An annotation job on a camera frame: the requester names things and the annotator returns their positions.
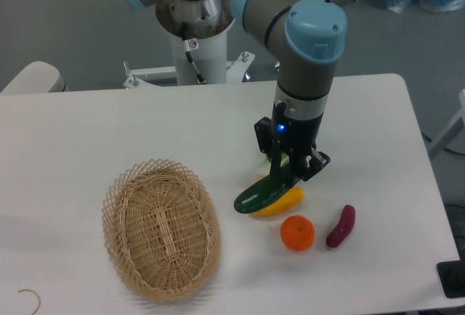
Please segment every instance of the woven basket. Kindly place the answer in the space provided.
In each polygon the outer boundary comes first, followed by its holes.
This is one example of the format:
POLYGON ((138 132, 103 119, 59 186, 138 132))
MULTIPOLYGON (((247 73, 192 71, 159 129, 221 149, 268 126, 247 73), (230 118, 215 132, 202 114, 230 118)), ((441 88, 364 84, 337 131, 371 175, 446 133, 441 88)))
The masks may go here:
POLYGON ((135 165, 103 203, 105 247, 121 281, 159 302, 183 298, 213 274, 221 245, 209 194, 179 163, 135 165))

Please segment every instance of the cucumber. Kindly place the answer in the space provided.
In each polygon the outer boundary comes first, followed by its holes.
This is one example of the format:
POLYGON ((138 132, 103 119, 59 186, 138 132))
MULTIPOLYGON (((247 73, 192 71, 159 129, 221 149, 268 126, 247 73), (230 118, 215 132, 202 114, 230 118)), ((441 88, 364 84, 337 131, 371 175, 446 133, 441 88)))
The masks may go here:
POLYGON ((239 213, 257 212, 278 201, 299 179, 291 171, 291 164, 252 184, 234 200, 234 209, 239 213))

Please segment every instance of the black cable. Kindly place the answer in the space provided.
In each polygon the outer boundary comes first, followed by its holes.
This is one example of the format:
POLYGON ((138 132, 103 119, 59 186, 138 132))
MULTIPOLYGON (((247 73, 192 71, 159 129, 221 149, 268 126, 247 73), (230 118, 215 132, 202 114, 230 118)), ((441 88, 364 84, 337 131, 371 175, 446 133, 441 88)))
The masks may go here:
MULTIPOLYGON (((187 36, 186 36, 186 32, 187 32, 187 23, 186 22, 183 22, 181 24, 182 26, 182 41, 186 41, 187 40, 187 36)), ((193 69, 194 69, 194 72, 195 72, 195 75, 197 76, 197 82, 199 84, 206 84, 206 80, 205 78, 201 75, 200 71, 198 70, 197 68, 197 65, 195 64, 194 62, 194 59, 192 58, 192 55, 190 54, 190 51, 187 50, 185 52, 186 54, 186 58, 187 58, 187 61, 189 61, 189 63, 192 65, 193 69)))
POLYGON ((465 206, 457 205, 457 204, 444 204, 444 207, 452 207, 452 208, 465 208, 465 206))
MULTIPOLYGON (((431 142, 432 139, 431 137, 428 137, 427 135, 425 135, 424 133, 421 133, 421 135, 423 136, 423 138, 425 140, 427 140, 428 142, 431 142)), ((458 155, 459 157, 465 157, 465 153, 460 153, 460 152, 457 152, 455 150, 452 150, 450 148, 444 148, 444 151, 447 152, 447 153, 450 153, 450 154, 454 154, 454 155, 458 155)))

